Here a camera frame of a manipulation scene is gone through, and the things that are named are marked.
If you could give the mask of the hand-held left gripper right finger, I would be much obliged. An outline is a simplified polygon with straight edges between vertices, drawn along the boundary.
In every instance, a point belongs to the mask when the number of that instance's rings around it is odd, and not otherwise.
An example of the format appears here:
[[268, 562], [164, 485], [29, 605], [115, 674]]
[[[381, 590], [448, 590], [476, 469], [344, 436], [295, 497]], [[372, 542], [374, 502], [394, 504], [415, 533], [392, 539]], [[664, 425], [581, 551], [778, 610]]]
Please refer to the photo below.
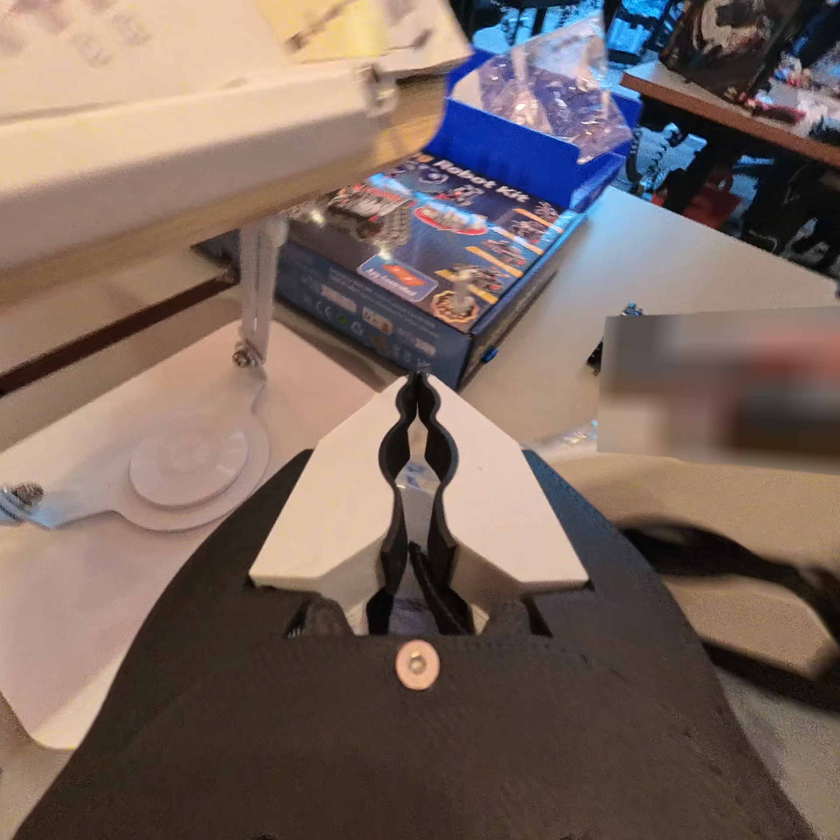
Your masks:
[[523, 449], [433, 375], [422, 376], [424, 457], [438, 479], [422, 583], [454, 625], [507, 602], [585, 588], [589, 575]]

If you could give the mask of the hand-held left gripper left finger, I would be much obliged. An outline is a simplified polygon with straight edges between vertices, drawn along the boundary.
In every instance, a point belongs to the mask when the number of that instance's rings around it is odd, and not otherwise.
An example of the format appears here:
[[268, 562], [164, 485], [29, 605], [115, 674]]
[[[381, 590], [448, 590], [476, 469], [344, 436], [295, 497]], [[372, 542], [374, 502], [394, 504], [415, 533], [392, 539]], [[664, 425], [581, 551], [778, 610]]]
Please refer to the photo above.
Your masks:
[[320, 438], [250, 567], [255, 586], [330, 599], [352, 631], [369, 631], [396, 500], [380, 453], [406, 418], [399, 395], [410, 399], [416, 383], [414, 375], [396, 381]]

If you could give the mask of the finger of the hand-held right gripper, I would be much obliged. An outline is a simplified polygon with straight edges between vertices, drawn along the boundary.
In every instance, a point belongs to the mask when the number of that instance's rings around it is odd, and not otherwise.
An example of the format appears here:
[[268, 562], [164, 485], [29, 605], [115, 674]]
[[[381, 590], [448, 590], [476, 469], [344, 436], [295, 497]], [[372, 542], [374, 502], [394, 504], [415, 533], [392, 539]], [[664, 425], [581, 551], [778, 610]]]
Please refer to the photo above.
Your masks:
[[622, 535], [661, 576], [701, 640], [748, 666], [838, 679], [838, 567], [768, 559], [718, 532], [636, 521]]

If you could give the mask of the clear bag of small pieces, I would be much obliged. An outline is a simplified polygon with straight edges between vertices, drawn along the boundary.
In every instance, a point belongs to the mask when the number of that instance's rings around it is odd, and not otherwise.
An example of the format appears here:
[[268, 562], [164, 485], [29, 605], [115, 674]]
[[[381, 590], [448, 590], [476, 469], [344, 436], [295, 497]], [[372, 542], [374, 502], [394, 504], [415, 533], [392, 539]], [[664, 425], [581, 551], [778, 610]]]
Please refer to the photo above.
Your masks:
[[507, 602], [576, 592], [591, 579], [526, 452], [488, 428], [458, 444], [444, 483], [426, 455], [410, 455], [396, 484], [406, 531], [429, 581], [467, 632]]

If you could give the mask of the blue robot kit box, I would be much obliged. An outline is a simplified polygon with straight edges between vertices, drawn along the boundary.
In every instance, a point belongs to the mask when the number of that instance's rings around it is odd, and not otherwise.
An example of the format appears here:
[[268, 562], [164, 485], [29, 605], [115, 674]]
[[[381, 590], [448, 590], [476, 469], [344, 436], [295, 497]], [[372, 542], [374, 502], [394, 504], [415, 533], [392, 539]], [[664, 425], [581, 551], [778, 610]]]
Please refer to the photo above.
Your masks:
[[549, 285], [584, 219], [421, 150], [296, 206], [277, 293], [458, 390]]

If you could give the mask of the white book stand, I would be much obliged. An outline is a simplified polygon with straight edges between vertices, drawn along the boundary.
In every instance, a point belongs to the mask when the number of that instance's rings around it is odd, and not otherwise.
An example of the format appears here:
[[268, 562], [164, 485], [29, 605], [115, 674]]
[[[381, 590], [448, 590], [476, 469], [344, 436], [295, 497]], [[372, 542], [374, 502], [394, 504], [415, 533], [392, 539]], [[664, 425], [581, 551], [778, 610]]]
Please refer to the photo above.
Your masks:
[[[2, 127], [2, 271], [362, 152], [389, 101], [348, 64]], [[263, 368], [229, 323], [2, 453], [57, 528], [2, 527], [2, 693], [74, 749], [144, 618], [212, 526], [374, 391], [286, 327]]]

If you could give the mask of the blue plastic bin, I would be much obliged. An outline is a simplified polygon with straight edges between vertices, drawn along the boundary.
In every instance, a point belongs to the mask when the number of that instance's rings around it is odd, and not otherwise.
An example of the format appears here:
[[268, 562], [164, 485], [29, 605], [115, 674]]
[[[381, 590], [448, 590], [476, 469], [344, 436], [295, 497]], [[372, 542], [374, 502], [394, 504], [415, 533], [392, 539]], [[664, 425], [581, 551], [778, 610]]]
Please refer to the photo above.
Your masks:
[[627, 141], [579, 163], [572, 143], [450, 96], [444, 103], [443, 121], [425, 152], [576, 213], [586, 212], [613, 183], [631, 149]]

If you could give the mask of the clear plastic bag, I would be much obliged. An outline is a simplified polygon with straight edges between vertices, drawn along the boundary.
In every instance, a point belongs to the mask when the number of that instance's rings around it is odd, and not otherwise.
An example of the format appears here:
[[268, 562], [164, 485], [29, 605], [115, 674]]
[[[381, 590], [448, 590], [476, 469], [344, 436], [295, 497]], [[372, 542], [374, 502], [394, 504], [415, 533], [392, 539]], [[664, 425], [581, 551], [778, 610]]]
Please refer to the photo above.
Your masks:
[[634, 132], [606, 77], [600, 14], [536, 36], [477, 70], [482, 111], [572, 144], [579, 164], [615, 152]]

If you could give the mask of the wooden table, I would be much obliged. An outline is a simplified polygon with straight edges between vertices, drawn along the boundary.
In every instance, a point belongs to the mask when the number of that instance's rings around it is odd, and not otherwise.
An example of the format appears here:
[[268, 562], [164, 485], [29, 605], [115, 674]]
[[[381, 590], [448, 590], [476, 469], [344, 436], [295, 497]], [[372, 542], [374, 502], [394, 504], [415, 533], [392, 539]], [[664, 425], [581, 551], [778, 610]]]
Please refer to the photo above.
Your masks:
[[739, 105], [714, 96], [706, 89], [668, 70], [659, 61], [641, 64], [623, 73], [621, 85], [641, 97], [664, 103], [698, 118], [778, 146], [814, 162], [839, 168], [839, 149], [794, 127], [754, 116]]

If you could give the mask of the white instruction booklet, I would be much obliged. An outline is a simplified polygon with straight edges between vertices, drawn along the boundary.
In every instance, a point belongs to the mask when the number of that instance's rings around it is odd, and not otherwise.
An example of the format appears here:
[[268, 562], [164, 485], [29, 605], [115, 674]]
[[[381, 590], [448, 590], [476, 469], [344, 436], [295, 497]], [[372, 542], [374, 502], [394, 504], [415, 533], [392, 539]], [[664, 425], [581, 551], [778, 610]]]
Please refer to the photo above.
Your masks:
[[2, 121], [224, 88], [320, 62], [399, 78], [471, 53], [449, 2], [1, 2]]

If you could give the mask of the black car kit box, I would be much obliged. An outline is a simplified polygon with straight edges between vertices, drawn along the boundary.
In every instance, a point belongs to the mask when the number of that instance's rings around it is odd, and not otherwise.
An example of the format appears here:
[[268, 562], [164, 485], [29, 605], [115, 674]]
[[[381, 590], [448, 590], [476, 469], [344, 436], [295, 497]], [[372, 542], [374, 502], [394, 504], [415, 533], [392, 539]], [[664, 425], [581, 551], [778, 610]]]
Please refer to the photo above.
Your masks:
[[799, 1], [686, 2], [666, 46], [664, 67], [729, 102], [768, 80], [800, 16]]

